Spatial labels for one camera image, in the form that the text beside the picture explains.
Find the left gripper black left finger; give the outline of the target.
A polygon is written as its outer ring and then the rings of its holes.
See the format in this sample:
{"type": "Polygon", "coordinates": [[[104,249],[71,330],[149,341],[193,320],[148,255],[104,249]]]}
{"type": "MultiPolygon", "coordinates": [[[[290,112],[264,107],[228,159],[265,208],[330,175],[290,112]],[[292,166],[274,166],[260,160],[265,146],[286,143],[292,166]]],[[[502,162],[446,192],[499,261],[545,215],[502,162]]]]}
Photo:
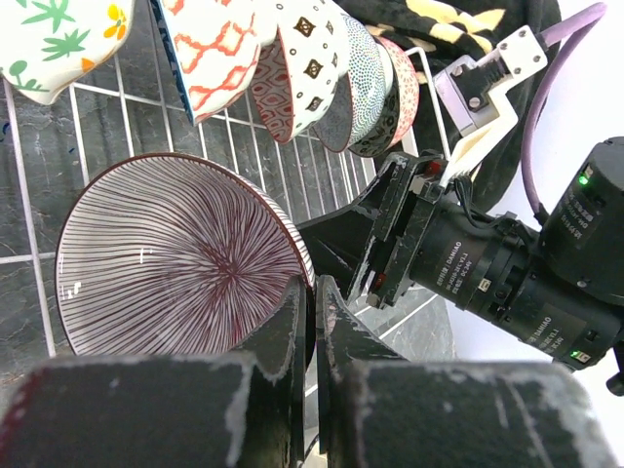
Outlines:
{"type": "Polygon", "coordinates": [[[220,355],[53,359],[1,424],[5,467],[294,467],[302,459],[307,290],[220,355]]]}

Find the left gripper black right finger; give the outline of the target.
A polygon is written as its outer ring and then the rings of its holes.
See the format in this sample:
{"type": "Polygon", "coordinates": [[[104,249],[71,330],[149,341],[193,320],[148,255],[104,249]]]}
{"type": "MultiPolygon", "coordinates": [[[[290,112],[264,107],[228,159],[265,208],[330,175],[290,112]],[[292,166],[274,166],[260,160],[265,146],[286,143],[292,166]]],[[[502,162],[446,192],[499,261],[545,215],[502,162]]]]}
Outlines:
{"type": "Polygon", "coordinates": [[[559,365],[410,362],[316,293],[320,450],[331,467],[613,467],[585,390],[559,365]]]}

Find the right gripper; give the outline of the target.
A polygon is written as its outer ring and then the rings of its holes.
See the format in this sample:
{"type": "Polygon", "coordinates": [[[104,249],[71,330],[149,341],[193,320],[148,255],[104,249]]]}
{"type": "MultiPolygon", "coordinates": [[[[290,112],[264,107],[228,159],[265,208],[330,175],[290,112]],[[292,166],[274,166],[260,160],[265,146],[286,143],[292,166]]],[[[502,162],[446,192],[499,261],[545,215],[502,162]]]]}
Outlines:
{"type": "Polygon", "coordinates": [[[448,162],[426,151],[389,155],[370,184],[348,205],[298,223],[318,276],[348,283],[348,300],[363,293],[376,308],[393,306],[414,285],[461,300],[463,282],[449,215],[461,215],[441,185],[448,162]]]}

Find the grey hexagon pattern bowl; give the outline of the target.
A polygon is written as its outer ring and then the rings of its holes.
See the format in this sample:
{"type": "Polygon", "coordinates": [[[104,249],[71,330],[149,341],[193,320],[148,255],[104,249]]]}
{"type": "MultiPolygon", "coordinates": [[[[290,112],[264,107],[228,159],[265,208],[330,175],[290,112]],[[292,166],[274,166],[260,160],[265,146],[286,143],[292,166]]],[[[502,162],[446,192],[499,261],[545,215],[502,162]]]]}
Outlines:
{"type": "Polygon", "coordinates": [[[386,96],[379,46],[356,19],[341,17],[349,45],[348,69],[337,83],[332,103],[313,131],[327,150],[339,153],[375,126],[386,96]]]}

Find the purple striped bowl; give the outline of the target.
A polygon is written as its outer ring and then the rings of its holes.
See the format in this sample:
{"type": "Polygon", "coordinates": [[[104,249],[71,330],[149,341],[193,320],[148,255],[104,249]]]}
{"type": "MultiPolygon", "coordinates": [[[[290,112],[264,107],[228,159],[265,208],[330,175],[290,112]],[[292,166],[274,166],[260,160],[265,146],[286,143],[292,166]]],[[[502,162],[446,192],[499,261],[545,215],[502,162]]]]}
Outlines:
{"type": "Polygon", "coordinates": [[[149,153],[95,177],[69,211],[55,265],[77,355],[216,354],[315,272],[284,210],[218,163],[149,153]]]}

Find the red rimmed bowl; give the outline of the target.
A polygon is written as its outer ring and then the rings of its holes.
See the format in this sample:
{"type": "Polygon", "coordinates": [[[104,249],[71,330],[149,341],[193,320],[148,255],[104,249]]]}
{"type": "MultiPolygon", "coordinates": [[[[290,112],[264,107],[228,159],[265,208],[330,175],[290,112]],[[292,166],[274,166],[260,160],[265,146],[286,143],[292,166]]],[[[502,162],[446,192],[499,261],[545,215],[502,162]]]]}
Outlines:
{"type": "Polygon", "coordinates": [[[333,1],[261,1],[258,13],[277,29],[260,53],[250,91],[267,131],[287,143],[331,106],[348,69],[346,25],[333,1]]]}

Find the blue triangle pattern bowl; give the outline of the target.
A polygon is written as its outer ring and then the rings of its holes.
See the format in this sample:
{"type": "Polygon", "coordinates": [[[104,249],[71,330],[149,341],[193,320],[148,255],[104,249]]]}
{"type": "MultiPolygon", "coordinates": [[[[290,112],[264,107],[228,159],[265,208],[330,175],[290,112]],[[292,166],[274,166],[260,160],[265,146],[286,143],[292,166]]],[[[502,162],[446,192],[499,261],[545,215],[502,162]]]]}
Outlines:
{"type": "Polygon", "coordinates": [[[196,126],[235,102],[260,54],[251,1],[151,3],[185,112],[196,126]]]}

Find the white wire dish rack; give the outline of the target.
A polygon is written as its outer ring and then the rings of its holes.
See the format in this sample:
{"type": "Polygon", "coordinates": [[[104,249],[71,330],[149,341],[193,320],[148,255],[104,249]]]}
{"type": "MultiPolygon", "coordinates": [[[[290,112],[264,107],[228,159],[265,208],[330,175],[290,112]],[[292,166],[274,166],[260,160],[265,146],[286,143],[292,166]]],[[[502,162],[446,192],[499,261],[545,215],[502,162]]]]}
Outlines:
{"type": "Polygon", "coordinates": [[[334,155],[311,136],[279,145],[247,98],[193,126],[164,54],[120,55],[52,105],[1,88],[1,401],[8,404],[37,364],[69,353],[55,300],[54,262],[64,219],[83,187],[111,165],[177,151],[241,173],[295,220],[351,201],[373,163],[334,155]]]}

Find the floral orange green bowl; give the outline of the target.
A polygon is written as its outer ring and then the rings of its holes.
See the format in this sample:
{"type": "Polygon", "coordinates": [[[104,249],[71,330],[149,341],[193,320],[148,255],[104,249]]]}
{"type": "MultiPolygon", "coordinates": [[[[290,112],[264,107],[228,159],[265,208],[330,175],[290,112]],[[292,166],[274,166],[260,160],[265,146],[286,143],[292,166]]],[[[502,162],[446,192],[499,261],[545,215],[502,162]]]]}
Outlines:
{"type": "Polygon", "coordinates": [[[1,2],[1,75],[18,92],[44,105],[126,41],[134,0],[1,2]]]}

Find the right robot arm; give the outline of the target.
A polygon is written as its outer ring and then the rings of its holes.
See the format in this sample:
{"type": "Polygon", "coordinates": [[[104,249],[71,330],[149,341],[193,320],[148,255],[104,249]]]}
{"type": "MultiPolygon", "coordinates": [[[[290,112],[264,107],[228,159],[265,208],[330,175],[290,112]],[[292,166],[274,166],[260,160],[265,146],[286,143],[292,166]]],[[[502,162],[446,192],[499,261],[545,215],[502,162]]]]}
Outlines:
{"type": "Polygon", "coordinates": [[[446,161],[391,154],[349,205],[298,227],[346,301],[394,305],[419,285],[574,371],[623,353],[623,141],[594,146],[534,230],[472,203],[446,161]]]}

